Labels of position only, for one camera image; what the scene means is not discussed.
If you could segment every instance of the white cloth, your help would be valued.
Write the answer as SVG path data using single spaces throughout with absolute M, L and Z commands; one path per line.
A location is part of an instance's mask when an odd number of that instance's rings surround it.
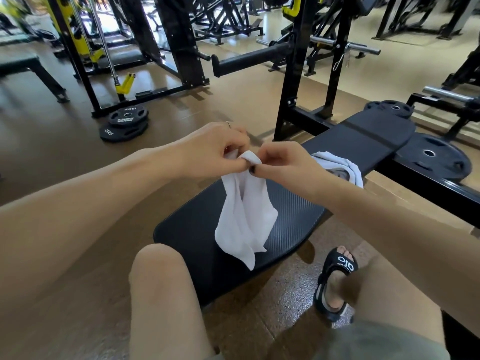
M 348 181 L 363 188 L 363 179 L 357 164 L 352 163 L 348 159 L 339 158 L 327 151 L 319 151 L 311 155 L 318 164 L 326 170 L 336 173 L 336 171 L 345 171 L 348 174 Z
M 236 159 L 237 151 L 226 155 Z M 240 158 L 256 165 L 261 160 L 252 152 Z M 265 179 L 257 178 L 247 170 L 222 177 L 226 199 L 215 230 L 215 241 L 227 254 L 240 259 L 253 270 L 255 253 L 266 252 L 264 244 L 272 231 L 279 212 L 272 206 Z

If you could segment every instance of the gym floor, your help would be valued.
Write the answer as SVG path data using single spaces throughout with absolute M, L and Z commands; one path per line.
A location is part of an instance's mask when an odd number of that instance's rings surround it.
M 452 41 L 432 41 L 431 36 L 418 35 L 397 37 L 404 43 L 372 41 L 382 12 L 374 10 L 353 25 L 350 39 L 380 47 L 382 54 L 361 60 L 352 58 L 350 68 L 342 71 L 335 121 L 363 110 L 370 100 L 406 101 L 425 85 L 438 86 L 477 46 L 477 17 L 470 18 L 463 36 Z M 264 39 L 276 38 L 283 22 L 280 12 L 263 17 Z M 262 48 L 255 39 L 242 36 L 227 39 L 220 47 L 208 42 L 198 46 L 203 53 L 216 54 L 222 60 Z M 256 147 L 272 139 L 283 74 L 269 73 L 267 66 L 215 78 L 210 63 L 204 62 L 210 86 L 149 102 L 151 123 L 147 132 L 131 142 L 109 145 L 99 139 L 98 127 L 103 121 L 90 117 L 87 93 L 73 78 L 68 63 L 59 62 L 41 43 L 0 48 L 2 54 L 27 52 L 40 56 L 45 68 L 68 90 L 71 102 L 58 104 L 33 73 L 1 81 L 0 205 L 113 163 L 138 149 L 168 144 L 210 121 L 244 124 Z M 317 75 L 302 79 L 300 106 L 314 109 L 323 104 L 329 63 L 320 62 Z M 132 93 L 178 84 L 176 78 L 157 66 L 142 66 L 134 71 L 137 80 Z M 92 81 L 102 102 L 114 101 L 108 76 Z M 480 190 L 480 152 L 457 145 L 474 165 L 464 183 Z M 376 172 L 368 180 L 366 188 L 386 200 L 462 230 L 472 229 Z M 128 273 L 135 254 L 153 242 L 153 229 L 160 221 L 213 181 L 172 182 L 132 209 L 35 303 L 0 319 L 0 358 L 128 358 Z M 311 307 L 312 296 L 325 256 L 338 245 L 352 250 L 361 265 L 375 254 L 361 237 L 333 217 L 296 254 L 206 309 L 208 333 L 226 359 L 307 360 L 312 356 L 328 328 Z

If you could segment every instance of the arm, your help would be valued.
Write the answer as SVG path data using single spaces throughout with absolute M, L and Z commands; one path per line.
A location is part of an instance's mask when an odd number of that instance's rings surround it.
M 227 147 L 242 152 L 248 146 L 244 129 L 213 123 L 0 207 L 0 311 L 55 281 L 116 221 L 169 181 L 247 169 L 244 159 L 223 155 Z
M 382 201 L 323 169 L 295 142 L 269 143 L 255 175 L 322 205 L 411 283 L 480 336 L 480 242 L 448 225 Z

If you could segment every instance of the bare leg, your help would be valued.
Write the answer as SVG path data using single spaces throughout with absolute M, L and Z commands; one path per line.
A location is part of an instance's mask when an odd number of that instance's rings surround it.
M 130 358 L 203 360 L 215 353 L 182 256 L 153 244 L 136 256 L 130 273 Z
M 390 325 L 445 345 L 440 308 L 383 257 L 350 276 L 333 272 L 325 299 L 333 308 L 345 300 L 355 308 L 356 321 Z

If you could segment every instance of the shorts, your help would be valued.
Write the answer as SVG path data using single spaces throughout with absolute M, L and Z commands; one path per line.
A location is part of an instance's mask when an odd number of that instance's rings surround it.
M 330 331 L 312 360 L 450 360 L 447 349 L 387 324 L 356 321 Z M 222 354 L 206 360 L 224 360 Z

